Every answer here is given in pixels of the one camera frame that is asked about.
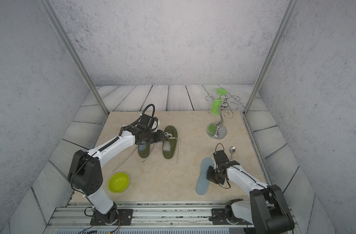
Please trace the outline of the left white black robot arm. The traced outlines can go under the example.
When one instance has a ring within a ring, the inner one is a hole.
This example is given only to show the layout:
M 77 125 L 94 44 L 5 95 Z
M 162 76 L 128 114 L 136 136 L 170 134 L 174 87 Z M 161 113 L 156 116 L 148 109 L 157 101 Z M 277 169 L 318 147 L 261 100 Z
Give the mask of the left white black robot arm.
M 116 204 L 103 189 L 102 168 L 123 150 L 143 143 L 162 142 L 164 133 L 158 130 L 155 106 L 147 105 L 133 123 L 120 128 L 120 132 L 106 143 L 88 151 L 78 150 L 72 159 L 68 180 L 72 189 L 82 193 L 94 207 L 94 217 L 113 224 L 118 218 Z

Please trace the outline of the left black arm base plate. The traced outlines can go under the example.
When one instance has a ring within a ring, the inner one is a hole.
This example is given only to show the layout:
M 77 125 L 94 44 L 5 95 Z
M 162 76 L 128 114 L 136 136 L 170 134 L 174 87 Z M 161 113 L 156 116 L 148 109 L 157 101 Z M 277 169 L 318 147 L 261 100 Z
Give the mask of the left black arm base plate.
M 101 214 L 97 210 L 91 217 L 92 226 L 130 226 L 133 218 L 133 209 L 113 209 L 107 214 Z

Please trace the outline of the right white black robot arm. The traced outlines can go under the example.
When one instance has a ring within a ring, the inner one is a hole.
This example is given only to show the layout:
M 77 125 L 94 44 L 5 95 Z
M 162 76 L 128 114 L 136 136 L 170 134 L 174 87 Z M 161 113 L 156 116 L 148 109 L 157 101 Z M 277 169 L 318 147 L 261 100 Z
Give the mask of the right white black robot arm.
M 237 225 L 242 220 L 253 224 L 257 234 L 282 234 L 294 231 L 295 223 L 282 190 L 277 185 L 268 185 L 246 172 L 236 161 L 221 164 L 218 168 L 209 166 L 207 179 L 222 186 L 232 181 L 245 193 L 249 202 L 234 199 L 226 202 L 222 214 L 210 221 L 226 221 Z

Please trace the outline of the olive green shoe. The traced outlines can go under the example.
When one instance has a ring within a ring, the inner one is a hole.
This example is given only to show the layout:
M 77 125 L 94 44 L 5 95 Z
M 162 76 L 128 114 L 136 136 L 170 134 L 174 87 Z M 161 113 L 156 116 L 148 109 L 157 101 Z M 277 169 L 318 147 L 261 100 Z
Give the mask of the olive green shoe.
M 138 151 L 138 155 L 140 156 L 140 158 L 146 159 L 147 157 L 149 157 L 152 150 L 153 149 L 150 148 L 150 144 L 139 144 L 131 151 L 131 153 L 123 161 L 121 161 L 121 163 L 119 163 L 115 167 L 113 171 L 118 170 L 120 167 L 122 167 L 128 161 L 128 159 L 134 154 L 134 152 Z
M 181 142 L 178 139 L 176 128 L 169 125 L 163 131 L 162 153 L 165 159 L 170 160 L 176 157 L 176 163 L 179 161 Z

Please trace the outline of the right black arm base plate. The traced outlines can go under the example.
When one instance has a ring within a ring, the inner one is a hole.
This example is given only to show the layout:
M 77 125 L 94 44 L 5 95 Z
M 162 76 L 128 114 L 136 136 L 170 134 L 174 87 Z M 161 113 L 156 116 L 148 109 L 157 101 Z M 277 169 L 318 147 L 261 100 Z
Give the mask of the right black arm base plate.
M 230 217 L 229 212 L 225 208 L 212 209 L 209 221 L 213 225 L 251 225 L 250 222 L 244 219 Z

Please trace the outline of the grey blue insole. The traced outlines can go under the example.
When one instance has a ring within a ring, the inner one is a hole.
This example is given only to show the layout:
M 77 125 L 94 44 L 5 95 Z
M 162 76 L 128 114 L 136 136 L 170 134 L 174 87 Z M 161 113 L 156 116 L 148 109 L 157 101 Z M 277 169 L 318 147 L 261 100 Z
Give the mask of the grey blue insole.
M 196 185 L 196 192 L 201 196 L 205 195 L 209 188 L 210 181 L 206 178 L 206 175 L 210 166 L 214 167 L 213 160 L 210 157 L 204 158 L 200 165 L 199 178 Z

